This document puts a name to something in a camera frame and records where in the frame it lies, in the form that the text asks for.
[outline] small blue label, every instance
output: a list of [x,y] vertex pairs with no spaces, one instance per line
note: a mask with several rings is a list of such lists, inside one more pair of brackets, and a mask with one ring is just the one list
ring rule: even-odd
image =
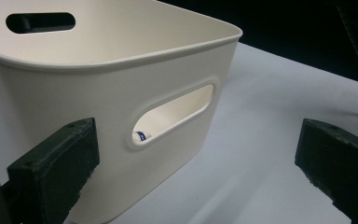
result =
[[143,132],[136,132],[136,133],[138,133],[139,137],[141,138],[141,141],[146,140],[146,136]]

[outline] white table surface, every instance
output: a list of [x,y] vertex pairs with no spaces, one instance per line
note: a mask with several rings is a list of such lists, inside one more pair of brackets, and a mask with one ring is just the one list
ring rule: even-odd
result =
[[[295,166],[303,118],[358,135],[358,82],[239,44],[203,149],[109,223],[351,223]],[[19,156],[0,117],[1,184]]]

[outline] cutout handle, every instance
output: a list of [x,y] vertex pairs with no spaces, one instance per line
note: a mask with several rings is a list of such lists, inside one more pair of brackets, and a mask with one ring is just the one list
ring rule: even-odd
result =
[[15,34],[32,34],[72,30],[75,17],[67,12],[11,14],[7,28]]
[[176,128],[204,111],[212,97],[213,85],[209,84],[147,111],[136,122],[132,131],[132,141],[137,145],[145,144]]

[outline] bin rim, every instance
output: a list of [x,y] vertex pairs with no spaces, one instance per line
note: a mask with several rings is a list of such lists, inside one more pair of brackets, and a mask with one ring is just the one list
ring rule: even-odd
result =
[[135,56],[120,58],[120,59],[114,59],[114,60],[107,60],[102,62],[92,62],[92,63],[38,63],[38,62],[32,62],[22,59],[16,59],[13,57],[6,56],[2,53],[0,53],[0,63],[4,63],[7,65],[15,66],[15,67],[21,67],[21,68],[28,68],[32,70],[67,70],[67,69],[92,69],[92,68],[101,68],[101,67],[108,67],[113,65],[119,65],[124,63],[137,63],[141,61],[148,61],[156,58],[163,58],[163,57],[170,57],[177,55],[180,57],[183,54],[197,51],[202,51],[205,49],[211,49],[218,46],[222,46],[225,44],[228,44],[230,42],[235,42],[240,39],[243,32],[242,30],[228,22],[224,22],[238,30],[238,33],[236,35],[231,35],[228,37],[215,39],[211,41],[205,41],[198,44],[192,44],[187,45],[183,47],[173,48],[173,49],[165,49],[165,50],[159,50],[155,52],[145,53],[145,54],[139,54]]

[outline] storage bin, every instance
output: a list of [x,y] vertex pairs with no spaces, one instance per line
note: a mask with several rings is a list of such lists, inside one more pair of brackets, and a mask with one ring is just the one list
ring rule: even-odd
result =
[[240,36],[151,0],[1,0],[0,113],[26,149],[96,118],[101,164],[70,218],[103,223],[200,150]]

